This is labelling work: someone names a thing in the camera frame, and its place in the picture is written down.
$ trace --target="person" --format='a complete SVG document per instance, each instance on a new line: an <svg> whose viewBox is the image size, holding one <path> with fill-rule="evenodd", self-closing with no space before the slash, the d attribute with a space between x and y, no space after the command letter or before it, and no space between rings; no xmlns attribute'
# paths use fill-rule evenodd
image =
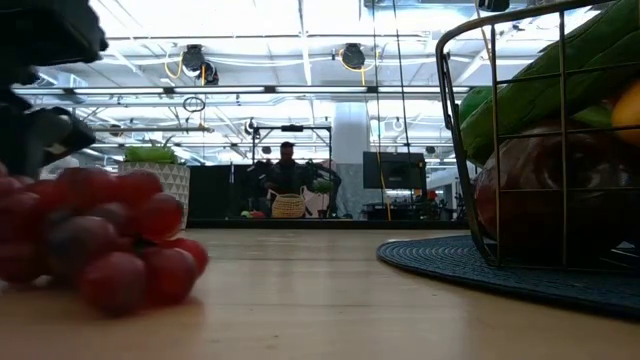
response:
<svg viewBox="0 0 640 360"><path fill-rule="evenodd" d="M280 145L280 161L267 173L264 187L278 194L299 194L301 183L297 170L298 163L293 160L294 145L288 141Z"/></svg>

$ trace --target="blue woven placemat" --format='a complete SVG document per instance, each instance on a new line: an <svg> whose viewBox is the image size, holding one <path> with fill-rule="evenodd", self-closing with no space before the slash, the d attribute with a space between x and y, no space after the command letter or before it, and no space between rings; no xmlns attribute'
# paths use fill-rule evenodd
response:
<svg viewBox="0 0 640 360"><path fill-rule="evenodd" d="M471 236L393 241L380 245L378 259L419 275L572 309L640 320L640 278L591 273L488 266Z"/></svg>

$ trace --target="wooden table surface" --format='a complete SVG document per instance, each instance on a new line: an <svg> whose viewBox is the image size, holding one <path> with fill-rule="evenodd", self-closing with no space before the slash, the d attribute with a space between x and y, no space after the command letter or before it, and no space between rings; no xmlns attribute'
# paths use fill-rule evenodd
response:
<svg viewBox="0 0 640 360"><path fill-rule="evenodd" d="M212 256L180 307L105 320L76 296L5 291L7 360L640 359L640 325L408 275L389 239L455 232L198 230Z"/></svg>

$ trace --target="yellow fruit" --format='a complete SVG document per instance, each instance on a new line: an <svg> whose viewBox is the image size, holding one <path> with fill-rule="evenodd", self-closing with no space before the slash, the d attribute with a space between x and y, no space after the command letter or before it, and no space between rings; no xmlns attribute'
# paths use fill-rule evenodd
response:
<svg viewBox="0 0 640 360"><path fill-rule="evenodd" d="M611 126L640 125L640 81L634 82L622 94L611 114ZM640 146L640 130L616 131L623 141Z"/></svg>

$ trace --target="white planter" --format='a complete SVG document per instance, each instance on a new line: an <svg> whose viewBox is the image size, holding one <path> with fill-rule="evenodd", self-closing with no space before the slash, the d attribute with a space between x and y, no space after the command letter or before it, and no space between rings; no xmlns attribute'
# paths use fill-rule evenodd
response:
<svg viewBox="0 0 640 360"><path fill-rule="evenodd" d="M126 174L133 170L146 170L156 174L162 183L164 192L173 195L182 202L184 214L182 215L182 228L187 225L189 214L189 179L191 171L188 167L173 164L156 163L121 163L118 165L118 173Z"/></svg>

